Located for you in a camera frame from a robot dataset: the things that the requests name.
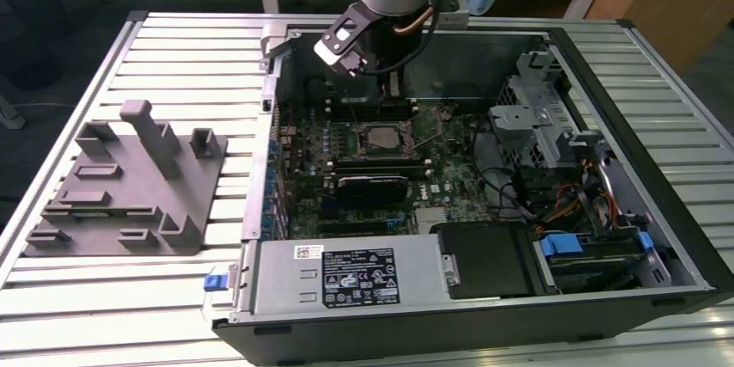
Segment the white label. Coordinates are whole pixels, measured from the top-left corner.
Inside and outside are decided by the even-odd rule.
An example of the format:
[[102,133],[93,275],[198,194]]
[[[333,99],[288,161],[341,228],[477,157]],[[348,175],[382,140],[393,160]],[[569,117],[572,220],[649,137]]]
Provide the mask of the white label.
[[398,295],[398,289],[397,288],[384,288],[376,290],[376,296],[378,297],[388,297],[388,296],[397,296]]
[[294,258],[297,260],[321,259],[324,245],[297,245],[294,248]]

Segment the warning label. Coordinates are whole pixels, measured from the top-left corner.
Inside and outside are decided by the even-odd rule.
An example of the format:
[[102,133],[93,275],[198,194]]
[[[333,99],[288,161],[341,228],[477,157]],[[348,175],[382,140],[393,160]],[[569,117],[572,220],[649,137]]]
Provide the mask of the warning label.
[[393,248],[325,251],[322,265],[329,309],[401,303]]

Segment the cable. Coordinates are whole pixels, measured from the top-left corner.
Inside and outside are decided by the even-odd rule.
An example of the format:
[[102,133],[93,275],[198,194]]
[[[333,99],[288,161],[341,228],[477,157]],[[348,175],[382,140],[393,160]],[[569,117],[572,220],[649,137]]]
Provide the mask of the cable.
[[349,97],[348,89],[345,89],[345,99],[348,99],[349,110],[353,113],[353,118],[356,119],[356,127],[357,127],[360,125],[360,121],[357,120],[356,107],[353,106],[353,100]]
[[432,41],[432,38],[434,37],[434,32],[437,31],[438,21],[441,20],[441,7],[444,5],[445,0],[437,0],[437,4],[434,5],[434,18],[432,20],[432,26],[429,28],[429,32],[426,33],[426,37],[424,38],[424,41],[421,42],[421,46],[418,46],[418,49],[413,51],[409,55],[406,55],[397,64],[393,66],[389,66],[384,69],[376,69],[376,70],[368,70],[365,68],[361,69],[361,74],[366,76],[381,76],[386,75],[392,72],[396,72],[401,68],[404,68],[426,50],[426,47],[429,46],[429,43]]
[[482,182],[485,182],[485,185],[488,185],[501,195],[501,197],[505,197],[510,201],[510,203],[513,204],[513,206],[516,207],[518,212],[524,215],[524,217],[530,222],[536,222],[537,217],[533,214],[533,212],[530,212],[528,210],[528,208],[518,202],[518,200],[514,199],[513,196],[509,193],[506,193],[493,182],[490,182],[488,180],[488,178],[480,173],[478,161],[477,161],[474,155],[476,155],[476,152],[477,152],[478,135],[480,135],[478,127],[480,127],[482,121],[484,121],[484,119],[480,120],[480,124],[477,124],[477,131],[474,133],[474,138],[472,139],[472,153],[470,153],[472,167],[474,168],[474,171],[476,171],[480,179],[482,180]]
[[10,204],[19,204],[21,203],[21,197],[14,197],[10,195],[0,195],[0,202],[7,202]]
[[13,107],[78,107],[77,105],[71,105],[69,103],[19,103],[18,105],[13,105]]

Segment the black plastic cover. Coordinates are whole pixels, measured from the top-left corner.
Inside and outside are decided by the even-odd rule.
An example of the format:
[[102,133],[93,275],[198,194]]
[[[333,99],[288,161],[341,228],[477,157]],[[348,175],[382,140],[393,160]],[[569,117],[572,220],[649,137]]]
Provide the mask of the black plastic cover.
[[444,254],[454,257],[461,282],[449,287],[453,299],[533,297],[553,293],[542,280],[533,239],[526,223],[441,223]]

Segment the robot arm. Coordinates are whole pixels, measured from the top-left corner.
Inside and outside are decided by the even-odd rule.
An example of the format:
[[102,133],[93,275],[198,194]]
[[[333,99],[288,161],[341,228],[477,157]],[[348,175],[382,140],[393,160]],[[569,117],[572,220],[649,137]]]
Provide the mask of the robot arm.
[[[468,0],[482,14],[494,0]],[[429,45],[446,5],[456,0],[361,0],[325,32],[314,51],[325,63],[352,76],[385,76],[400,71]],[[424,38],[422,26],[433,16]]]

